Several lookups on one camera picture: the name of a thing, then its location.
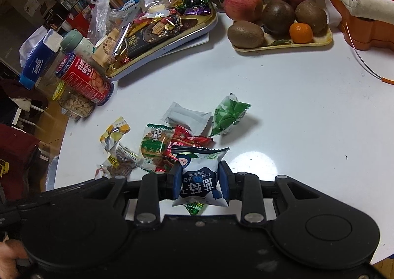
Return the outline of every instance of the finger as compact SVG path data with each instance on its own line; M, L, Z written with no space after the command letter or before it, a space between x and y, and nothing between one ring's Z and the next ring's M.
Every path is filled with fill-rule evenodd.
M16 259L27 259L22 243L14 239L0 242L1 279L15 279L19 275L16 269Z

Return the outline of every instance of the white table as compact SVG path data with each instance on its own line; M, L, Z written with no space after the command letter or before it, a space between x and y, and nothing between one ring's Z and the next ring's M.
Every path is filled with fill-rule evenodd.
M230 167L273 180L289 175L375 219L381 242L373 263L394 253L394 87L369 75L342 33L321 48L282 49L241 55L226 37L231 24L221 14L210 42L142 66L117 83L109 102L86 120L69 121L55 188L93 179L107 158L99 143L119 116L131 126L122 143L138 151L147 123L175 101L213 112L229 92L252 107L215 148L230 147ZM361 51L373 69L394 78L394 53ZM142 171L133 171L138 179ZM209 206L205 214L239 213ZM161 212L187 214L161 203Z

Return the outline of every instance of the paper sign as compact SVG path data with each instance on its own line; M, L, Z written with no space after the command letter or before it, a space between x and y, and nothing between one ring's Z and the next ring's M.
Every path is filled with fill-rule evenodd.
M32 16L34 16L34 14L37 11L39 6L40 6L40 3L37 0L28 0L26 2L26 5L24 6L23 10L25 10L26 13L32 17Z

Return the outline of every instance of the jar of peanuts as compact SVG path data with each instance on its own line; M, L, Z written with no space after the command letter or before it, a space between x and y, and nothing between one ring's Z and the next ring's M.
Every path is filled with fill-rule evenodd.
M82 118L89 116L94 109L93 102L82 96L70 86L67 86L64 81L60 81L52 99L57 101L62 108Z

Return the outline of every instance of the dark red cloth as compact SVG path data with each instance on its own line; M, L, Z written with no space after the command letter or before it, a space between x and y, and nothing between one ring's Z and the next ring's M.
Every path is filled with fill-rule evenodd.
M40 101L43 107L48 107L48 99L37 90L27 90L19 81L13 79L0 79L0 87L9 98L29 98Z
M0 182L7 200L27 194L27 172L39 142L31 134L0 124L0 159L9 164L9 172Z

